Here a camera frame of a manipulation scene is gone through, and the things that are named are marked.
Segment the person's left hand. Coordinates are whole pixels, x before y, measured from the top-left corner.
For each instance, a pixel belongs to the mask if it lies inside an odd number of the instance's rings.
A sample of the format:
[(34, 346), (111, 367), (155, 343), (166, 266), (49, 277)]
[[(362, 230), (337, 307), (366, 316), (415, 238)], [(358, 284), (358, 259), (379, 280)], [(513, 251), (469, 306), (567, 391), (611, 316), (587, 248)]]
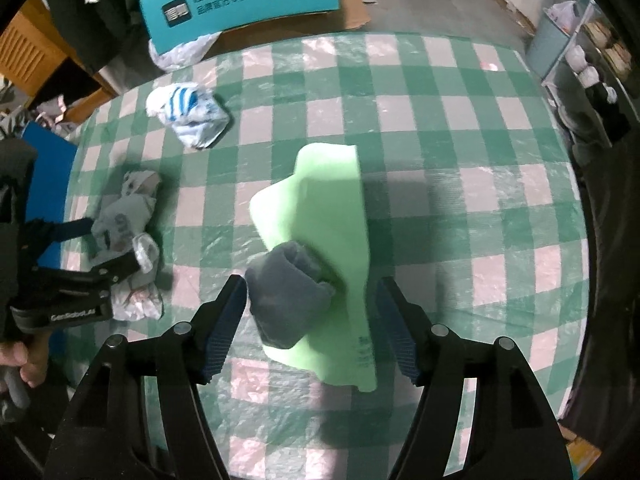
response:
[(30, 388), (39, 387), (45, 380), (49, 362), (51, 332), (35, 334), (31, 344), (2, 342), (1, 365), (17, 367), (23, 382)]

